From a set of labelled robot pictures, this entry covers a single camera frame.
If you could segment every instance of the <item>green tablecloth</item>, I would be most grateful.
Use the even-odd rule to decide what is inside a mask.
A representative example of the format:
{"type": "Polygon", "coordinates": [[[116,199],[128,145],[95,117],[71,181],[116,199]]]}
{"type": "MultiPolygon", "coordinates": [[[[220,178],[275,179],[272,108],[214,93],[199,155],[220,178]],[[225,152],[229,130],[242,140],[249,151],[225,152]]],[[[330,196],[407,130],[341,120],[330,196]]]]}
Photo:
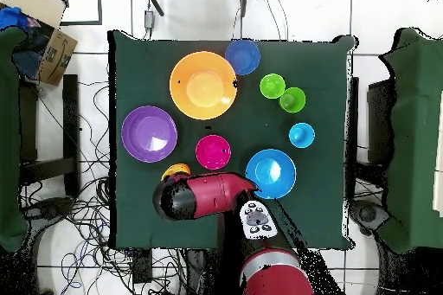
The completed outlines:
{"type": "MultiPolygon", "coordinates": [[[[135,41],[118,31],[108,38],[110,62],[116,65],[117,247],[216,247],[215,216],[165,221],[157,216],[151,201],[170,165],[186,163],[192,174],[208,172],[196,161],[195,147],[201,137],[211,133],[223,136],[232,147],[226,171],[244,175],[250,157],[262,149],[287,153],[297,167],[297,181],[280,202],[308,247],[350,246],[342,236],[342,216],[346,56],[355,43],[352,36],[335,43],[257,42],[260,65],[252,74],[238,76],[233,105],[221,117],[208,121],[190,119],[175,107],[169,91],[170,73],[180,59],[196,51],[224,56],[229,42],[135,41]],[[286,113],[277,100],[260,94],[260,79],[269,73],[281,74],[287,87],[305,90],[306,105],[301,112],[286,113]],[[146,105],[163,108],[178,130],[176,149],[154,164],[131,157],[120,137],[126,115],[146,105]],[[307,149],[296,149],[287,138],[296,122],[307,122],[315,129],[315,141],[307,149]]],[[[276,202],[266,203],[273,208],[276,202]]]]}

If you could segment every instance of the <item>blue bowl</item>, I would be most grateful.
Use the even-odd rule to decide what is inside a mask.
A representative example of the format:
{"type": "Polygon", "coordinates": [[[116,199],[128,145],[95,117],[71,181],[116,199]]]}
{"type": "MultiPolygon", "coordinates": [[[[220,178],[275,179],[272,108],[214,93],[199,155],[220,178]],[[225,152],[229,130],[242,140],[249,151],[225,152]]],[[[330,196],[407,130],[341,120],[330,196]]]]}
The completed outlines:
{"type": "Polygon", "coordinates": [[[287,195],[295,184],[294,162],[283,151],[266,149],[255,154],[246,167],[246,178],[255,182],[260,198],[273,199],[287,195]]]}
{"type": "Polygon", "coordinates": [[[260,51],[254,42],[239,40],[229,44],[225,58],[236,74],[248,75],[259,66],[260,51]]]}
{"type": "Polygon", "coordinates": [[[289,141],[295,147],[304,149],[308,147],[315,138],[314,129],[306,123],[298,123],[289,130],[289,141]]]}

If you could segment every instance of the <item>light blue bowl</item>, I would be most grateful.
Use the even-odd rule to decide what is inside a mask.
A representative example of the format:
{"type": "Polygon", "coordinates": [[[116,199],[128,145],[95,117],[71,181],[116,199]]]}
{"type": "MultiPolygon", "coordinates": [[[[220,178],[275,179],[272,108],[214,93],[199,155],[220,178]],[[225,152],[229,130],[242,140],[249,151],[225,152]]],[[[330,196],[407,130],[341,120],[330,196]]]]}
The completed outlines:
{"type": "Polygon", "coordinates": [[[289,130],[289,141],[295,147],[304,149],[308,147],[315,138],[314,129],[306,123],[298,123],[289,130]]]}
{"type": "Polygon", "coordinates": [[[265,149],[255,154],[246,167],[246,178],[255,182],[260,198],[274,199],[287,195],[295,184],[295,164],[283,151],[265,149]]]}

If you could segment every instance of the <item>purple bowl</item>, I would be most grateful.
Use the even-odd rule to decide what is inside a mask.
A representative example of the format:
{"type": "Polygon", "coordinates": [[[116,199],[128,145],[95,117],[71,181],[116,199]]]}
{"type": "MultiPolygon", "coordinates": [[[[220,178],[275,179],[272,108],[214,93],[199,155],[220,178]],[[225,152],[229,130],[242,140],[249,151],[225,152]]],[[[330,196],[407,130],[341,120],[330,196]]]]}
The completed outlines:
{"type": "Polygon", "coordinates": [[[141,162],[155,163],[165,159],[176,147],[176,124],[163,109],[141,106],[123,121],[121,140],[131,156],[141,162]]]}

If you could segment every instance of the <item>pink bowl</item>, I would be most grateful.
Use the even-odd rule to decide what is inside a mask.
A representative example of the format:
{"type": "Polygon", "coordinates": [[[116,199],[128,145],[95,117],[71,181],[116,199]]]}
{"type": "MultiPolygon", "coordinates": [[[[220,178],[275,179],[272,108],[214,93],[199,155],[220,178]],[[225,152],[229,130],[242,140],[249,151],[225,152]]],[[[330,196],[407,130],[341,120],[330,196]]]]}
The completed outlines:
{"type": "Polygon", "coordinates": [[[198,163],[209,170],[223,168],[231,158],[231,148],[221,136],[208,135],[202,138],[196,146],[198,163]]]}

